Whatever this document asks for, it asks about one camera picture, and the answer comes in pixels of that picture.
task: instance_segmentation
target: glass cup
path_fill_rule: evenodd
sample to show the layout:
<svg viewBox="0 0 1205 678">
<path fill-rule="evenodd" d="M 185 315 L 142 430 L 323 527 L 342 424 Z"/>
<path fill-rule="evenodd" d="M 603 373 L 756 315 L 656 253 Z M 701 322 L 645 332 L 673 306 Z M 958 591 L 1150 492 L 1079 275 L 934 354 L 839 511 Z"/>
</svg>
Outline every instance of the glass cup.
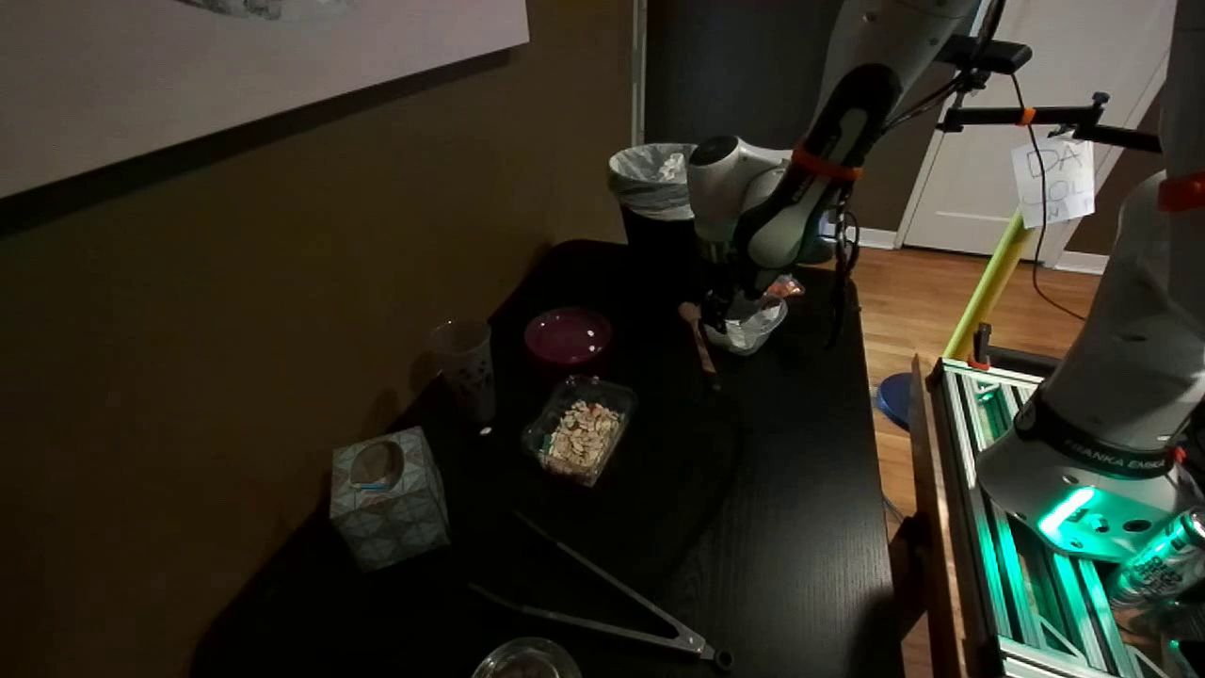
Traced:
<svg viewBox="0 0 1205 678">
<path fill-rule="evenodd" d="M 499 419 L 490 322 L 441 319 L 430 332 L 430 354 L 436 363 L 436 376 L 454 388 L 465 413 L 478 424 L 483 435 L 490 435 Z"/>
</svg>

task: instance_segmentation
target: table surface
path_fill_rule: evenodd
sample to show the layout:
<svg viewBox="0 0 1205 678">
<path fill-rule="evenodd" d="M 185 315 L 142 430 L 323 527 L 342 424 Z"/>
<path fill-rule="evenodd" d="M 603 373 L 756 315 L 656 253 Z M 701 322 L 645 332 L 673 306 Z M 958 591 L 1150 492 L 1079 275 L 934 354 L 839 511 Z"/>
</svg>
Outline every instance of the table surface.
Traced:
<svg viewBox="0 0 1205 678">
<path fill-rule="evenodd" d="M 470 596 L 468 581 L 483 581 L 510 597 L 656 630 L 521 537 L 513 507 L 727 649 L 737 678 L 904 674 L 857 285 L 830 270 L 801 270 L 801 281 L 771 344 L 720 365 L 715 395 L 673 301 L 631 248 L 557 245 L 495 315 L 499 434 L 478 439 L 441 385 L 400 419 L 436 450 L 454 546 L 360 571 L 321 504 L 214 617 L 194 674 L 468 678 L 513 635 L 555 635 L 588 678 L 714 674 Z M 521 335 L 555 306 L 616 319 L 601 373 L 641 400 L 596 489 L 549 479 L 521 450 L 523 422 L 555 388 L 555 373 L 523 363 Z"/>
</svg>

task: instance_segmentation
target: green light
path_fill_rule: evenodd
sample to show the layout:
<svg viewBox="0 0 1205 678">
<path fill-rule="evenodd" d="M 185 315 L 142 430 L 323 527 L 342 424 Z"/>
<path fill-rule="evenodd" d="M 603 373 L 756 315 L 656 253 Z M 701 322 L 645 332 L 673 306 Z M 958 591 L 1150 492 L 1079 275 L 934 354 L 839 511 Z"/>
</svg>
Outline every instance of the green light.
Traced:
<svg viewBox="0 0 1205 678">
<path fill-rule="evenodd" d="M 1066 492 L 1066 501 L 1057 501 L 1057 504 L 1039 518 L 1039 530 L 1045 530 L 1049 537 L 1054 537 L 1057 527 L 1091 501 L 1091 492 L 1096 492 L 1091 484 L 1079 484 L 1075 492 Z"/>
</svg>

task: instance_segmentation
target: wire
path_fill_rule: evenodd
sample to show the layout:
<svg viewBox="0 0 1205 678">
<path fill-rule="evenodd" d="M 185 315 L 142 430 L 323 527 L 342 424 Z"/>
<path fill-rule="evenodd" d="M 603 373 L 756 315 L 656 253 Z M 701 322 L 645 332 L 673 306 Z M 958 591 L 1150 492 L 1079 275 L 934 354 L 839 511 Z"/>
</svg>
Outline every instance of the wire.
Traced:
<svg viewBox="0 0 1205 678">
<path fill-rule="evenodd" d="M 1014 79 L 1014 91 L 1017 91 L 1017 105 L 1025 109 L 1025 94 L 1022 94 L 1022 79 L 1017 79 L 1017 73 L 1010 75 Z M 1036 263 L 1030 268 L 1032 275 L 1030 275 L 1030 281 L 1032 281 L 1032 289 L 1049 301 L 1049 306 L 1054 306 L 1054 307 L 1064 307 L 1066 315 L 1075 315 L 1075 319 L 1089 319 L 1085 311 L 1075 311 L 1075 307 L 1066 307 L 1064 301 L 1054 301 L 1045 285 L 1039 285 L 1039 270 L 1045 270 L 1045 245 L 1049 245 L 1049 231 L 1050 231 L 1050 182 L 1049 182 L 1049 159 L 1045 159 L 1045 148 L 1039 148 L 1039 137 L 1032 130 L 1032 124 L 1025 124 L 1025 130 L 1030 130 L 1030 148 L 1032 148 L 1032 159 L 1039 162 L 1039 203 L 1045 203 L 1045 224 L 1039 224 L 1039 248 L 1036 248 Z"/>
</svg>

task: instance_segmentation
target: tissue box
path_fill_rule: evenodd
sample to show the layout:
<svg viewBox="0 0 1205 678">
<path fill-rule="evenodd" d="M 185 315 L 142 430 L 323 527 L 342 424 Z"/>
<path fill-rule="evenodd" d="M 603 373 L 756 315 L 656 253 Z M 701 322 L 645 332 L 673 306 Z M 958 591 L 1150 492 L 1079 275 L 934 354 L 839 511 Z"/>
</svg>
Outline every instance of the tissue box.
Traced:
<svg viewBox="0 0 1205 678">
<path fill-rule="evenodd" d="M 444 481 L 424 430 L 337 447 L 333 525 L 361 567 L 388 567 L 447 542 Z"/>
</svg>

